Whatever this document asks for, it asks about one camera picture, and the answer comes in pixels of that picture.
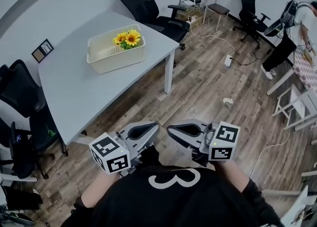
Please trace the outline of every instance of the hand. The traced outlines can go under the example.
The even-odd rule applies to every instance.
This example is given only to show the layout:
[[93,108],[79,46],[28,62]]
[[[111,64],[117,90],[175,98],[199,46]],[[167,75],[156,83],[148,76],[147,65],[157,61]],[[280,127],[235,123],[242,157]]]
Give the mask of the hand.
[[306,44],[306,49],[310,52],[312,50],[312,46],[309,43],[307,43]]

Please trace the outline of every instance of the sunflower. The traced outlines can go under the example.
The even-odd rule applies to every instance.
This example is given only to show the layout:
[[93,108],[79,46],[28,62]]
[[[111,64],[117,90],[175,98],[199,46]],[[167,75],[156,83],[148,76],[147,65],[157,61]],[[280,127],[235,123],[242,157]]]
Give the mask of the sunflower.
[[140,33],[134,29],[128,31],[128,34],[134,35],[136,38],[141,37]]
[[126,32],[117,34],[117,37],[113,38],[113,42],[114,42],[117,46],[120,46],[120,43],[121,43],[122,41],[124,41],[126,37],[127,37],[127,33],[126,33]]
[[125,42],[128,45],[134,46],[140,41],[140,37],[141,37],[141,35],[139,34],[139,32],[137,32],[136,30],[132,30],[131,29],[128,32],[128,35],[127,35],[127,37],[125,39]]

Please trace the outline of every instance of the office chair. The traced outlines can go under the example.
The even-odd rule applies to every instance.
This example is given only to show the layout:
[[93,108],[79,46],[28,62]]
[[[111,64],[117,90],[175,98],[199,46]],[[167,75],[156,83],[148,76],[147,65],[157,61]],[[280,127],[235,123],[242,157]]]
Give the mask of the office chair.
[[259,20],[256,16],[256,0],[241,0],[242,10],[239,13],[239,17],[242,21],[243,27],[233,27],[233,31],[240,29],[247,34],[240,41],[244,42],[246,37],[250,35],[258,44],[257,49],[260,48],[260,43],[258,42],[259,36],[257,31],[263,33],[267,29],[267,25],[264,23],[264,20],[267,18],[271,20],[268,16],[261,13],[263,18]]
[[25,118],[30,118],[32,143],[38,152],[58,139],[63,155],[68,156],[43,90],[35,83],[22,60],[16,60],[10,68],[6,65],[0,67],[0,99]]
[[[176,42],[180,42],[187,34],[190,25],[183,20],[176,19],[178,10],[185,11],[186,8],[178,5],[169,5],[172,8],[172,16],[163,17],[159,15],[159,8],[155,0],[121,0],[122,3],[129,9],[135,20],[153,28],[154,30],[170,37]],[[185,44],[179,44],[181,49],[185,49]]]
[[49,156],[52,159],[55,158],[54,154],[38,155],[34,149],[32,143],[32,137],[30,131],[18,130],[15,128],[13,122],[11,128],[0,118],[0,132],[1,132],[1,144],[10,148],[11,160],[0,160],[0,170],[2,171],[3,165],[13,164],[12,170],[14,174],[20,179],[27,178],[35,169],[35,165],[41,172],[44,179],[48,179],[49,176],[43,172],[43,169],[39,163],[40,157]]

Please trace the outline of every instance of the white basket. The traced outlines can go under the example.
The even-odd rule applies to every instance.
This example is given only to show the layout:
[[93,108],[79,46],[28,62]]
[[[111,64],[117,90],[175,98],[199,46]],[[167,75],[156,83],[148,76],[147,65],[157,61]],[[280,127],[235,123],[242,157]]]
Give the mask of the white basket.
[[142,35],[139,25],[134,24],[90,38],[88,41],[87,63],[91,64],[99,74],[102,74],[144,61],[145,39],[143,36],[139,41],[139,47],[128,50],[115,46],[112,41],[117,34],[128,32],[130,29],[135,29]]

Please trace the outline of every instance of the small stool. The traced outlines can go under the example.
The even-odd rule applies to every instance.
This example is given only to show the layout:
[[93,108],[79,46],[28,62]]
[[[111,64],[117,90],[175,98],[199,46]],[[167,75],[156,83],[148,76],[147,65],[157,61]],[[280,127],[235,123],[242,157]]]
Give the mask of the small stool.
[[206,14],[207,14],[207,10],[209,11],[213,11],[213,12],[216,12],[219,14],[219,19],[218,19],[218,23],[217,23],[217,27],[216,27],[216,32],[218,30],[218,27],[219,27],[219,23],[220,23],[220,20],[221,20],[221,16],[223,15],[226,15],[226,19],[224,20],[224,23],[223,23],[223,27],[227,21],[227,18],[228,18],[228,14],[229,14],[229,9],[227,9],[226,7],[223,7],[222,5],[220,4],[217,4],[217,0],[215,0],[214,3],[212,4],[209,4],[209,5],[206,5],[205,6],[205,13],[204,13],[204,18],[203,18],[203,24],[205,23],[205,18],[206,18]]

